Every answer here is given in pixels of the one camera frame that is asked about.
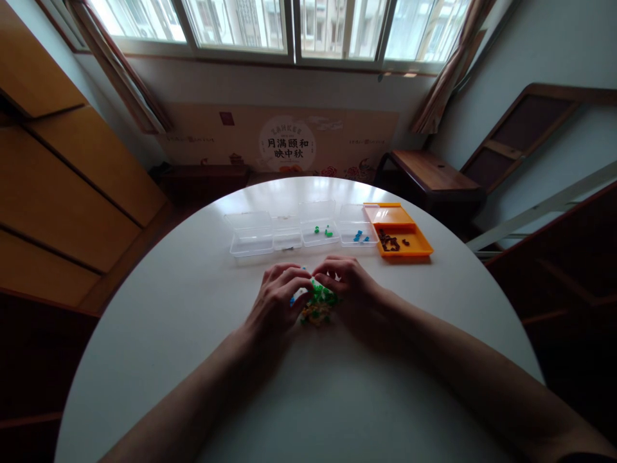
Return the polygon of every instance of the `hand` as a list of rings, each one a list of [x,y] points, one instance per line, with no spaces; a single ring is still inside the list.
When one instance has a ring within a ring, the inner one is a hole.
[[[319,283],[356,307],[377,308],[386,292],[355,257],[329,255],[313,275]]]
[[[265,271],[253,310],[243,326],[251,339],[261,343],[283,337],[310,300],[311,294],[303,293],[291,307],[289,305],[300,288],[313,291],[310,278],[309,272],[290,262],[276,264]]]

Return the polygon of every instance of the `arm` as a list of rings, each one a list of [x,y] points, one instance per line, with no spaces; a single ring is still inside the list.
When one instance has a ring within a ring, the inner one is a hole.
[[[270,342],[294,325],[313,290],[310,274],[296,264],[277,264],[264,273],[246,322],[232,332],[184,381],[161,400],[103,457],[102,462],[192,461],[221,404],[245,367]]]
[[[574,452],[617,458],[600,433],[532,376],[473,336],[384,289],[354,258],[329,256],[314,275],[355,309],[377,311],[399,328],[470,407],[533,461],[554,462]]]

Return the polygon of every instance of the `window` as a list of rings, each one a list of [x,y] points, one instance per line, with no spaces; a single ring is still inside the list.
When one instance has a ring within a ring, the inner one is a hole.
[[[85,49],[62,0],[40,1]],[[437,73],[470,0],[90,2],[125,53]]]

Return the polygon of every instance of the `circular logo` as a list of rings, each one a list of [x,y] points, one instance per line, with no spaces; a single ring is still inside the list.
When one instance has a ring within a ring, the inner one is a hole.
[[[276,172],[302,172],[315,160],[315,137],[308,125],[292,116],[276,116],[265,123],[259,149],[267,166]]]

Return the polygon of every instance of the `windowsill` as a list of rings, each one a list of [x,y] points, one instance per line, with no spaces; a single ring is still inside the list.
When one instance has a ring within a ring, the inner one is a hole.
[[[76,50],[71,46],[71,51],[75,55],[92,55],[91,51]],[[331,68],[328,66],[299,66],[297,64],[280,64],[280,63],[265,63],[265,62],[253,62],[253,61],[239,61],[239,60],[223,60],[223,59],[209,59],[209,58],[195,58],[195,57],[170,57],[170,56],[155,56],[155,55],[142,55],[139,53],[124,53],[127,58],[148,58],[148,59],[161,59],[161,60],[180,60],[180,61],[192,61],[202,62],[210,64],[230,64],[232,66],[255,66],[258,68],[278,68],[278,69],[297,69],[301,71],[331,71],[342,72],[348,74],[388,74],[394,76],[404,76],[410,74],[410,71],[376,71],[374,69],[342,69]],[[437,77],[438,73],[422,73],[413,72],[418,77]]]

